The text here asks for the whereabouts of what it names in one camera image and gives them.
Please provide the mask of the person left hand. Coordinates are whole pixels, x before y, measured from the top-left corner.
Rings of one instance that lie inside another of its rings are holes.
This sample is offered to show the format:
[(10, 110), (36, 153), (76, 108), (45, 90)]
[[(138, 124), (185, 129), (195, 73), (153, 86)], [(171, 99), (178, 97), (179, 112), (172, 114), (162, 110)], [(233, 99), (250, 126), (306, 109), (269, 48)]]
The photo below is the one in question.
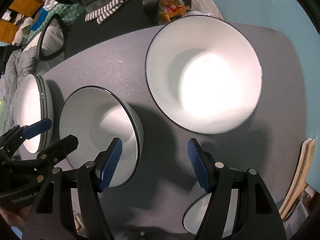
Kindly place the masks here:
[(18, 228), (20, 231), (23, 231), (31, 208), (32, 205), (29, 205), (22, 208), (18, 213), (14, 213), (1, 207), (1, 216), (9, 226), (13, 226)]

